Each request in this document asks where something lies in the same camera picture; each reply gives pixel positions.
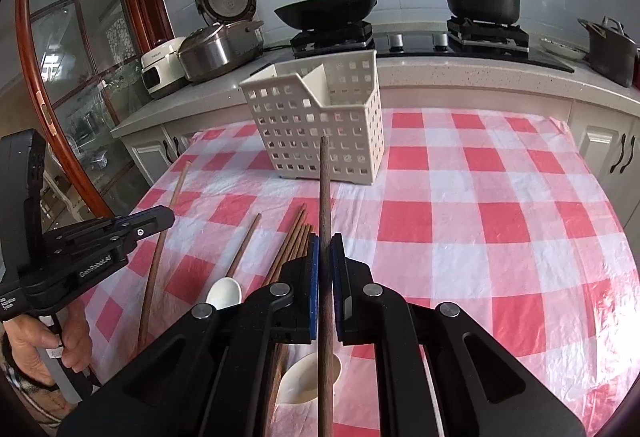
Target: red and white tablecloth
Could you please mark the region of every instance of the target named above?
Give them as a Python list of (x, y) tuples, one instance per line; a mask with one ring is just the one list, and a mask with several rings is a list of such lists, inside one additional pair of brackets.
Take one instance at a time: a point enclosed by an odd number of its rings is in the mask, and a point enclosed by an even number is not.
[[(640, 371), (640, 284), (623, 230), (565, 124), (486, 110), (387, 109), (372, 186), (332, 183), (333, 229), (376, 282), (426, 306), (454, 301), (584, 422), (610, 417)], [(318, 182), (273, 171), (252, 123), (200, 133), (139, 208), (168, 204), (191, 169), (152, 306), (158, 336), (226, 273), (256, 213), (235, 278), (259, 287), (298, 207), (318, 231)], [(94, 360), (111, 377), (134, 351), (156, 239), (85, 295)], [(372, 348), (335, 344), (335, 432), (378, 434)], [(290, 361), (310, 352), (298, 347)], [(273, 434), (316, 434), (316, 402), (277, 408)]]

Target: wok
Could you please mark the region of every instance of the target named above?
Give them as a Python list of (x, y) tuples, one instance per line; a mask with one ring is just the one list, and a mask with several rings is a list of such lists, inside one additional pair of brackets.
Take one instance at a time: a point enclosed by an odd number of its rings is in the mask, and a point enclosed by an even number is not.
[(303, 0), (275, 10), (294, 29), (333, 30), (363, 20), (378, 0)]

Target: white kitchen appliance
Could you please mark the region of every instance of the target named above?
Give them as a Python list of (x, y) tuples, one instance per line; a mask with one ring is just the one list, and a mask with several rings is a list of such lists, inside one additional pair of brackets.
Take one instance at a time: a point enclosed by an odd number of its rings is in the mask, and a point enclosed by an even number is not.
[(142, 82), (153, 99), (164, 98), (188, 83), (178, 60), (178, 49), (184, 40), (179, 36), (142, 55)]

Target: metal screw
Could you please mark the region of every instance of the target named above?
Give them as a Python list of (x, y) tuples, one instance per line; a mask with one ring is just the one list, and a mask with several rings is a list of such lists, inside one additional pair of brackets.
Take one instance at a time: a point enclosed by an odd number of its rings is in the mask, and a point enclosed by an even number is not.
[(290, 290), (289, 284), (284, 282), (276, 282), (269, 288), (269, 292), (274, 296), (284, 296), (288, 294)]
[(440, 312), (447, 318), (455, 318), (460, 314), (460, 307), (451, 302), (445, 302), (440, 306)]
[(380, 296), (383, 292), (382, 286), (376, 283), (368, 283), (362, 288), (362, 292), (367, 296)]
[(197, 305), (193, 306), (193, 309), (191, 309), (191, 315), (198, 320), (204, 320), (212, 314), (213, 306), (209, 305), (208, 303), (198, 303)]

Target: utensil holder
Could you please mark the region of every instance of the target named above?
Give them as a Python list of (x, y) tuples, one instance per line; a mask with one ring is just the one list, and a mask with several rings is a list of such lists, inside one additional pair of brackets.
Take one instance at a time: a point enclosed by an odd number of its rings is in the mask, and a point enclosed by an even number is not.
[(375, 180), (385, 141), (374, 50), (276, 63), (240, 86), (278, 175), (318, 179), (327, 136), (332, 180)]

